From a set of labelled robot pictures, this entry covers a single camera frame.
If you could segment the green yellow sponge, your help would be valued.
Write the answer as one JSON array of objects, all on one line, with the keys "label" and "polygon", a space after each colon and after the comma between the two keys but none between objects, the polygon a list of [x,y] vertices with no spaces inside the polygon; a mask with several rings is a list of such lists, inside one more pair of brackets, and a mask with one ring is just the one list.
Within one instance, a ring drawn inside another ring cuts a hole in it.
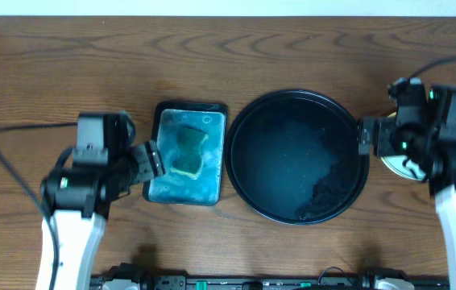
[{"label": "green yellow sponge", "polygon": [[196,180],[203,166],[202,146],[208,135],[200,130],[182,127],[177,132],[178,156],[172,162],[171,171]]}]

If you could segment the white plate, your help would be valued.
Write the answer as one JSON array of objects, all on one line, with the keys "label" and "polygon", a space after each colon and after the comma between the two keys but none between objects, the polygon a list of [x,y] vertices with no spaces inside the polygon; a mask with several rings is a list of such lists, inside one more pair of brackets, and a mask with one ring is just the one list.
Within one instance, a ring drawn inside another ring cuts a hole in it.
[{"label": "white plate", "polygon": [[381,157],[383,164],[398,176],[410,180],[423,180],[425,173],[411,160],[405,163],[406,159],[405,155]]}]

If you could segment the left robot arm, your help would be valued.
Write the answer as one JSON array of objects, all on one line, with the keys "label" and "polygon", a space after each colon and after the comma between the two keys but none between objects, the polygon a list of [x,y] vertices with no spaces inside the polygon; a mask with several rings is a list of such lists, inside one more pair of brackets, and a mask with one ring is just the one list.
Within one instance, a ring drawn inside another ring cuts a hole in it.
[{"label": "left robot arm", "polygon": [[165,173],[154,141],[107,164],[57,165],[41,183],[49,218],[42,222],[37,289],[87,289],[112,202]]}]

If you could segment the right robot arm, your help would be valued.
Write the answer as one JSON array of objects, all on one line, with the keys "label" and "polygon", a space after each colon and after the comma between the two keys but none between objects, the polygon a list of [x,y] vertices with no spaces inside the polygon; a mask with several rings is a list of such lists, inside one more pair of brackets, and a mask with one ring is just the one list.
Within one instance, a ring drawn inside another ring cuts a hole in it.
[{"label": "right robot arm", "polygon": [[456,289],[456,86],[426,89],[417,79],[388,88],[393,118],[359,121],[359,154],[402,155],[425,174],[446,244],[450,287]]}]

